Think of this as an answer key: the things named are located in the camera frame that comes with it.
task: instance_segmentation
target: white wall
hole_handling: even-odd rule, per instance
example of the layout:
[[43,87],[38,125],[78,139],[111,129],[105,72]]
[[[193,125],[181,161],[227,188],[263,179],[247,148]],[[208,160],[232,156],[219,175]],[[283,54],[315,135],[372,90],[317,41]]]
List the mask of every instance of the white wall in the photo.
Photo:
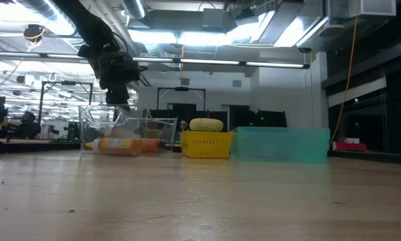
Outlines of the white wall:
[[[221,111],[222,105],[246,105],[250,104],[249,90],[250,79],[241,73],[213,73],[186,72],[184,78],[190,78],[190,88],[206,89],[206,109]],[[157,108],[158,87],[178,87],[180,85],[180,73],[169,72],[166,74],[149,73],[146,75],[153,85],[149,88],[139,89],[139,108]],[[241,80],[242,87],[232,87],[233,80]],[[197,110],[203,110],[203,100],[194,92],[176,92],[170,90],[160,91],[159,109],[167,109],[169,103],[196,104]]]
[[[140,108],[156,109],[157,87],[180,86],[180,73],[150,73],[147,79],[153,87],[139,89]],[[191,88],[206,88],[206,109],[221,110],[222,105],[249,105],[253,111],[285,111],[287,123],[293,128],[328,128],[328,104],[321,82],[327,78],[326,53],[318,53],[311,70],[259,68],[251,78],[237,73],[188,72]],[[232,81],[241,80],[241,88],[233,88]],[[194,92],[165,94],[159,109],[169,103],[197,104],[203,110],[203,100]]]
[[[196,104],[197,110],[203,110],[203,100],[193,91],[176,92],[170,90],[159,101],[159,109],[167,109],[169,103]],[[206,90],[206,110],[221,111],[221,105],[249,105],[249,91]],[[139,108],[157,108],[157,88],[139,89]]]
[[311,70],[259,68],[251,77],[253,111],[285,111],[288,127],[328,128],[326,54],[318,53]]

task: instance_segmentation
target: red object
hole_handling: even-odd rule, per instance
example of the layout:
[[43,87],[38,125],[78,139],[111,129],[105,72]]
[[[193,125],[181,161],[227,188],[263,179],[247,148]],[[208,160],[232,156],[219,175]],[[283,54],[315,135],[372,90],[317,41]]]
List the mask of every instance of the red object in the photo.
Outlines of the red object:
[[337,151],[367,151],[366,144],[356,143],[336,143],[335,150]]

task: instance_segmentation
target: yellow cable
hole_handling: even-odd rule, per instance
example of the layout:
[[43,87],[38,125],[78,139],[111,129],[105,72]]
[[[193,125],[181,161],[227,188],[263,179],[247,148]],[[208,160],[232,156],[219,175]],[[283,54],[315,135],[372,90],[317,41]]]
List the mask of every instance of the yellow cable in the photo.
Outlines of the yellow cable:
[[24,35],[25,30],[23,30],[23,36],[25,37],[25,39],[36,39],[36,38],[41,37],[45,32],[46,32],[46,29],[44,28],[44,29],[42,30],[42,32],[41,32],[40,34],[38,34],[37,36],[27,37],[27,36]]
[[353,29],[353,39],[352,39],[352,50],[351,50],[351,54],[350,54],[350,62],[349,62],[349,72],[347,74],[347,83],[346,83],[346,89],[345,89],[345,96],[343,98],[343,102],[341,103],[341,108],[340,108],[340,114],[339,114],[339,118],[337,119],[337,124],[335,126],[335,130],[334,130],[334,134],[333,137],[331,138],[331,140],[329,141],[328,144],[328,149],[331,147],[331,145],[333,144],[333,140],[335,138],[335,134],[337,134],[337,130],[339,128],[340,125],[340,120],[341,120],[341,116],[343,114],[343,109],[345,107],[345,101],[346,101],[346,95],[347,95],[347,90],[349,90],[349,84],[350,84],[350,78],[352,75],[352,66],[353,66],[353,55],[355,53],[355,41],[356,41],[356,30],[357,30],[357,23],[358,23],[358,16],[359,16],[359,9],[361,7],[361,0],[358,0],[358,10],[356,13],[356,18],[355,18],[355,27]]

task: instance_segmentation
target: yellow plastic basket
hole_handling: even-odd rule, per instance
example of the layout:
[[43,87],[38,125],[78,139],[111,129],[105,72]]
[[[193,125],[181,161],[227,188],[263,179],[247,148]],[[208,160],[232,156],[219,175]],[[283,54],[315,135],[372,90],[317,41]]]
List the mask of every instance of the yellow plastic basket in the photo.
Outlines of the yellow plastic basket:
[[181,137],[182,153],[195,158],[228,158],[233,133],[184,131]]

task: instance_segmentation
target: table surface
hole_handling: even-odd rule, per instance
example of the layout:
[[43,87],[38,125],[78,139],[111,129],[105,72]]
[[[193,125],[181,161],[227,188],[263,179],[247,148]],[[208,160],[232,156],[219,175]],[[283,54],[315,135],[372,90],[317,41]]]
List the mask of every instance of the table surface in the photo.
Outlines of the table surface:
[[0,240],[400,241],[401,165],[1,155]]

